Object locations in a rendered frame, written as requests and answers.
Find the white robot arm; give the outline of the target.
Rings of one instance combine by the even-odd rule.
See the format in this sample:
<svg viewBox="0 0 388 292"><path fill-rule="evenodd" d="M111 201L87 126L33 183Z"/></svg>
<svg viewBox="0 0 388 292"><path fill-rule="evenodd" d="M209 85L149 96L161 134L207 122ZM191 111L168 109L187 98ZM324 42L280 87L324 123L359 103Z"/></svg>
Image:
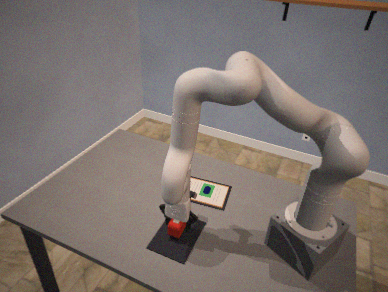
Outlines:
<svg viewBox="0 0 388 292"><path fill-rule="evenodd" d="M318 145L322 162L310 167L298 202L287 206L284 217L287 225L303 238L333 238L337 231L333 210L347 179L366 171L368 148L347 119L309 102L246 51L233 54L225 71L195 68L177 79L170 146L161 179L164 202L175 205L197 197L196 192L190 191L190 162L202 102L239 106L253 100L273 119L295 132L305 132Z"/></svg>

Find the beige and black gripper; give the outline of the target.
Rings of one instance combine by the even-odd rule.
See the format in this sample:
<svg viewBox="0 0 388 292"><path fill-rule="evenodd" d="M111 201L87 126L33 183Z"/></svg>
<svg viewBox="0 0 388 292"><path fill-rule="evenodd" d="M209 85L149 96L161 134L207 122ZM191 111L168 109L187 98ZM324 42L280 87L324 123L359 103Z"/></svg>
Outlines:
<svg viewBox="0 0 388 292"><path fill-rule="evenodd" d="M171 218L181 222L186 222L187 223L186 232L190 230L191 224L193 224L198 220L198 217L191 212L190 197L184 203L177 203L175 205L169 205L166 203L166 204L161 204L159 208L161 212L164 214L166 225L168 225Z"/></svg>

